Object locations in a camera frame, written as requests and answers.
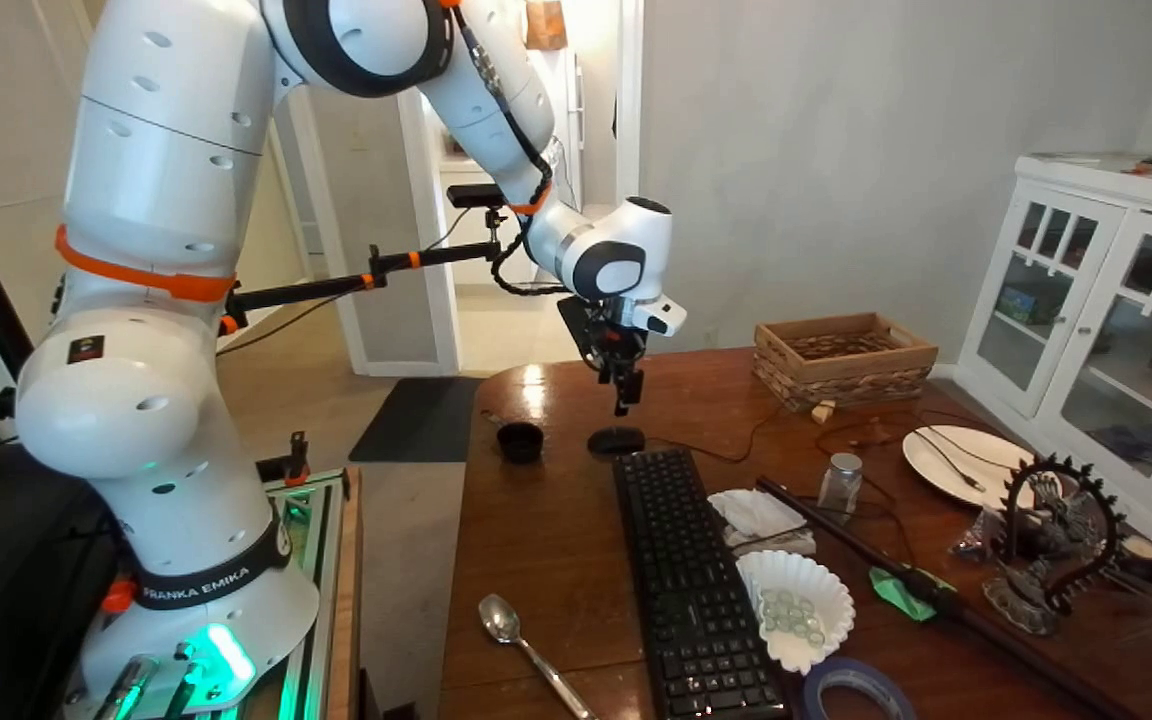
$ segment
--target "doorway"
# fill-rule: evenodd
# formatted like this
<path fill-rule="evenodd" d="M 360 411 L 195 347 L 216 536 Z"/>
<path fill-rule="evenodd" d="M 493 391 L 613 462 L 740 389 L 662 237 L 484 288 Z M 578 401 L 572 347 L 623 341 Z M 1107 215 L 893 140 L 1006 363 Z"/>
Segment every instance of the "doorway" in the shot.
<path fill-rule="evenodd" d="M 572 0 L 569 46 L 533 50 L 554 113 L 554 143 L 562 149 L 558 193 L 572 206 L 598 215 L 640 183 L 640 46 L 644 0 Z M 446 183 L 488 183 L 488 175 L 455 154 L 423 96 L 398 96 L 404 153 L 423 243 L 484 238 L 484 210 L 455 210 Z M 541 280 L 525 258 L 504 263 L 517 284 Z M 428 273 L 428 306 L 439 356 L 458 376 L 484 376 L 517 363 L 574 358 L 572 336 L 552 306 L 554 295 L 508 295 L 484 263 Z"/>

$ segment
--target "black cable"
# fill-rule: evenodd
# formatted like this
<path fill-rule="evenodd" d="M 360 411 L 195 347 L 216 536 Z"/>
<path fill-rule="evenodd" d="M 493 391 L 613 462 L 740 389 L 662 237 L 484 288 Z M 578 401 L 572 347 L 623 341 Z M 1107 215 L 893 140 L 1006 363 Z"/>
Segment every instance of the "black cable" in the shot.
<path fill-rule="evenodd" d="M 710 455 L 710 459 L 719 459 L 719 462 L 742 462 L 742 459 L 751 455 L 754 435 L 764 435 L 764 427 L 766 427 L 782 406 L 788 406 L 788 403 L 777 403 L 764 418 L 754 418 L 754 425 L 746 427 L 742 447 L 740 447 L 735 455 L 725 455 L 725 451 L 710 451 L 710 447 L 698 447 L 698 442 L 682 442 L 682 439 L 673 439 L 673 435 L 658 435 L 658 433 L 653 433 L 653 439 L 674 442 L 674 447 L 687 447 L 687 451 L 698 451 L 698 455 Z"/>
<path fill-rule="evenodd" d="M 863 414 L 863 418 L 847 418 L 847 425 L 831 425 L 828 433 L 816 435 L 816 451 L 831 455 L 831 451 L 866 451 L 874 442 L 893 442 L 900 435 L 907 435 L 911 425 L 900 414 Z"/>
<path fill-rule="evenodd" d="M 874 509 L 874 504 L 859 504 L 859 509 L 874 509 L 885 520 L 893 520 L 893 527 L 896 527 L 896 536 L 900 536 L 900 557 L 904 557 L 904 565 L 918 565 L 918 560 L 914 560 L 914 551 L 911 551 L 907 527 L 904 527 L 904 520 L 900 520 L 896 494 L 893 494 L 893 492 L 885 492 L 885 486 L 881 486 L 881 482 L 873 482 L 873 478 L 863 478 L 859 486 L 873 486 L 873 492 L 881 492 L 881 494 L 885 494 L 885 504 L 881 504 L 881 509 Z"/>
<path fill-rule="evenodd" d="M 467 46 L 471 66 L 481 70 L 484 87 L 488 87 L 493 101 L 494 101 L 494 107 L 501 107 L 510 140 L 521 140 L 525 154 L 541 168 L 541 183 L 535 183 L 535 193 L 533 193 L 533 205 L 541 205 L 545 187 L 552 183 L 552 168 L 546 168 L 546 160 L 541 154 L 541 149 L 526 140 L 526 133 L 521 127 L 521 118 L 508 113 L 508 101 L 501 96 L 501 87 L 494 87 L 494 81 L 493 81 L 493 59 L 488 59 L 488 50 L 481 46 L 481 38 L 471 37 L 471 27 L 465 24 L 465 10 L 458 10 L 458 7 L 450 7 L 450 20 L 455 20 L 455 27 L 458 27 L 458 37 L 465 37 L 465 46 Z"/>
<path fill-rule="evenodd" d="M 504 258 L 508 258 L 510 253 L 521 253 L 525 237 L 526 237 L 526 230 L 521 230 L 521 237 L 493 258 L 493 280 L 494 280 L 508 295 L 558 295 L 558 293 L 569 293 L 562 284 L 521 288 L 521 284 L 504 280 Z"/>
<path fill-rule="evenodd" d="M 284 329 L 300 324 L 303 315 L 313 315 L 314 306 L 335 302 L 339 295 L 313 299 L 303 313 L 287 315 L 284 324 L 276 324 L 276 329 L 269 329 L 269 331 L 261 331 L 261 336 L 252 336 L 252 341 L 242 341 L 242 345 L 227 345 L 227 347 L 216 353 L 216 356 L 233 356 L 233 353 L 242 353 L 242 347 L 252 347 L 252 345 L 262 345 L 262 341 L 279 336 Z"/>

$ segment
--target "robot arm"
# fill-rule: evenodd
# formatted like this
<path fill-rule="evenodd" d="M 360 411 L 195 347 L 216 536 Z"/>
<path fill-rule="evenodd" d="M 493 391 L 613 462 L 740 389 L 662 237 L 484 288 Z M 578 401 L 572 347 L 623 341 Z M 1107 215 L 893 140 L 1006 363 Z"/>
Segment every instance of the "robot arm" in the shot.
<path fill-rule="evenodd" d="M 138 569 L 137 603 L 83 644 L 83 686 L 138 655 L 225 655 L 189 713 L 242 699 L 314 620 L 321 595 L 271 544 L 271 509 L 216 384 L 255 160 L 279 91 L 420 87 L 501 183 L 562 315 L 635 401 L 666 210 L 628 200 L 583 219 L 546 193 L 546 101 L 501 30 L 501 0 L 106 0 L 87 46 L 65 187 L 65 295 L 16 389 L 18 442 L 87 478 Z"/>
<path fill-rule="evenodd" d="M 673 336 L 682 306 L 658 293 L 673 215 L 662 205 L 628 200 L 587 219 L 552 193 L 552 107 L 525 46 L 493 30 L 494 2 L 450 7 L 446 66 L 420 83 L 455 143 L 488 168 L 521 215 L 526 255 L 552 273 L 569 299 L 558 315 L 578 356 L 615 384 L 615 411 L 640 401 L 646 331 Z"/>

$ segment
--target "wooden box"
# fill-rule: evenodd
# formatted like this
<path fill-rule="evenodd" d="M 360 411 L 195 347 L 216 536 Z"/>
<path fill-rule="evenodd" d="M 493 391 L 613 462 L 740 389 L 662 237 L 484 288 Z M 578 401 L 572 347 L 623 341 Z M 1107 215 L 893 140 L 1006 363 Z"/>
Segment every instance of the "wooden box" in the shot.
<path fill-rule="evenodd" d="M 754 329 L 754 376 L 790 406 L 914 396 L 936 345 L 874 315 L 816 315 Z"/>

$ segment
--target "coffee filter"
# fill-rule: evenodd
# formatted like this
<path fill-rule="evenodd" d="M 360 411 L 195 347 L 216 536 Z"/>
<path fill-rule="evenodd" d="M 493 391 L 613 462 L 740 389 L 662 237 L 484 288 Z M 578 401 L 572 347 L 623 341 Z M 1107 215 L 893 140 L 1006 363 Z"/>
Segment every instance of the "coffee filter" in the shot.
<path fill-rule="evenodd" d="M 808 674 L 847 639 L 856 603 L 822 565 L 795 551 L 746 551 L 735 569 L 779 667 Z"/>
<path fill-rule="evenodd" d="M 725 492 L 710 492 L 707 504 L 742 538 L 746 536 L 779 536 L 779 532 L 790 532 L 790 527 L 808 523 L 795 509 L 788 509 L 777 494 L 754 492 L 754 486 L 725 486 Z"/>

